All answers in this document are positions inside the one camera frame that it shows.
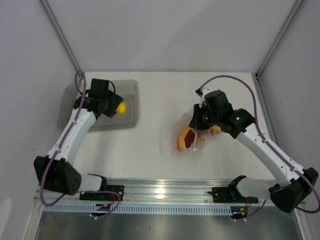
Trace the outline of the yellow lemon toy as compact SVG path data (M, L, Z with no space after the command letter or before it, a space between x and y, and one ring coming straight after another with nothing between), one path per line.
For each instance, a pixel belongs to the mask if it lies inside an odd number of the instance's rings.
M223 131L221 130L221 128L219 126L212 126L209 128L209 133L211 135L218 135L223 133Z
M125 114L126 113L126 110L127 110L127 107L126 107L126 104L124 101L122 101L118 107L116 108L115 112L117 114Z

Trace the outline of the grey translucent plastic tray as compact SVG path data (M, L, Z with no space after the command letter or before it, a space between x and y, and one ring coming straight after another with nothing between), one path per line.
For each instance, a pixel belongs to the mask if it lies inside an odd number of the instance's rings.
M91 132L110 131L134 128L140 119L139 85L134 79L113 81L116 93L124 99L126 112L116 114L112 118L102 115L89 129ZM57 120L57 128L63 130L72 114L72 108L79 93L76 86L71 84L64 89L62 102Z

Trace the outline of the clear pink zip top bag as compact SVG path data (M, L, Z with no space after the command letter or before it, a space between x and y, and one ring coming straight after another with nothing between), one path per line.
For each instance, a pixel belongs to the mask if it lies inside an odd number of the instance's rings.
M196 152L202 149L206 142L223 133L218 126L212 126L209 130L197 130L189 127L193 113L193 109L183 113L180 119L171 127L169 146L172 153L177 154L189 150Z

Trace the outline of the red grapefruit wedge toy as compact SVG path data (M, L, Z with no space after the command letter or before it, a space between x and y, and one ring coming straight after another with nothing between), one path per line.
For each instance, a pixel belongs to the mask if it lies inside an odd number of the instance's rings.
M194 140L196 138L196 134L192 128L186 126L182 132L179 134L176 147L179 151L184 151L191 147L194 144Z

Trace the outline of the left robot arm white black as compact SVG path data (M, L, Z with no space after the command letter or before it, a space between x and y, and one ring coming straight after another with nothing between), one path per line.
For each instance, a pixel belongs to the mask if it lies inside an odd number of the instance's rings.
M124 99L109 89L109 80L92 79L73 106L70 119L61 136L45 156L37 156L33 162L41 191L48 190L64 195L90 191L97 200L108 196L109 188L103 177L80 174L74 168L77 152L92 125L102 115L112 118L126 111Z

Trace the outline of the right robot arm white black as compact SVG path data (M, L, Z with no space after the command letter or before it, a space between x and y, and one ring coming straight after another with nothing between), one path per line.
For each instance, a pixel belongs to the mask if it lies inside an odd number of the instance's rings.
M284 213L291 213L315 189L318 172L304 168L261 131L257 118L247 110L233 109L221 90L204 87L196 90L200 102L193 106L189 127L196 131L217 126L247 147L273 175L272 180L252 179L240 175L228 185L234 202L245 197L269 200Z

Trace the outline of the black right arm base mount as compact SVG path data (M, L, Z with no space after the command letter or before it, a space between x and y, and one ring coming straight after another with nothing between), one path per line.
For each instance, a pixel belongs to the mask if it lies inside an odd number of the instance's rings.
M207 192L212 196L214 203L222 203L222 204L245 204L252 203L257 204L259 202L256 197L245 197L239 193L239 191L235 188L230 187L212 187L210 191Z

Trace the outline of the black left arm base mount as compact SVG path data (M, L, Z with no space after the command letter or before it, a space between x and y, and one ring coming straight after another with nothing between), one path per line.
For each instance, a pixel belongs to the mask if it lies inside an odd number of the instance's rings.
M120 200L123 200L123 195L125 191L124 185L104 185L98 191L84 192L81 193L79 199L81 201L117 201L118 197L115 193L120 196Z

